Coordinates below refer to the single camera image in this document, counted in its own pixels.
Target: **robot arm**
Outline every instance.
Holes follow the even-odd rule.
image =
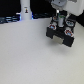
[[[76,16],[83,13],[84,0],[46,0],[59,10],[47,27],[46,36],[54,41],[71,47],[74,42]]]
[[[79,16],[83,13],[84,0],[46,0],[56,10],[65,10],[73,15]]]

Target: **table surface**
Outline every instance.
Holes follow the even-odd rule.
[[[0,24],[0,84],[84,84],[84,27],[69,48],[46,37],[49,23]]]

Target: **white table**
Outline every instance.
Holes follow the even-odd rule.
[[[84,27],[69,48],[46,37],[49,23],[0,24],[0,84],[84,84]]]

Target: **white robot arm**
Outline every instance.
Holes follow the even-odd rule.
[[[84,10],[84,0],[46,0],[49,1],[53,8],[65,10],[71,14],[79,16]]]
[[[46,0],[59,10],[47,27],[46,36],[54,41],[71,47],[74,42],[76,16],[83,13],[84,0]]]

